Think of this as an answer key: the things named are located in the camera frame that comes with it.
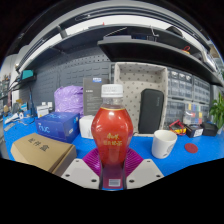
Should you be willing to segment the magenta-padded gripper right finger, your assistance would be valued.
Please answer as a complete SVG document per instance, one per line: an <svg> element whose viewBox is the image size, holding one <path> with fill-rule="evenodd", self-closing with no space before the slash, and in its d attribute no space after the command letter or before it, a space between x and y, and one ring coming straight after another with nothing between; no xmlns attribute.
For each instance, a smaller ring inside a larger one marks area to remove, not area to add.
<svg viewBox="0 0 224 224"><path fill-rule="evenodd" d="M127 189L141 188L164 177L152 159L143 159L133 149L127 152L124 171Z"/></svg>

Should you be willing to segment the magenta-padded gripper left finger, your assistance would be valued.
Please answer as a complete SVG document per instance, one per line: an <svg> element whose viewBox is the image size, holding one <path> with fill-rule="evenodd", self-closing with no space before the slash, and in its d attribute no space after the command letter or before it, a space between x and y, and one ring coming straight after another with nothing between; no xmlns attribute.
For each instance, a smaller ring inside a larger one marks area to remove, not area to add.
<svg viewBox="0 0 224 224"><path fill-rule="evenodd" d="M74 159L62 178L78 186L90 189L100 187L101 163L98 149L87 153L82 159Z"/></svg>

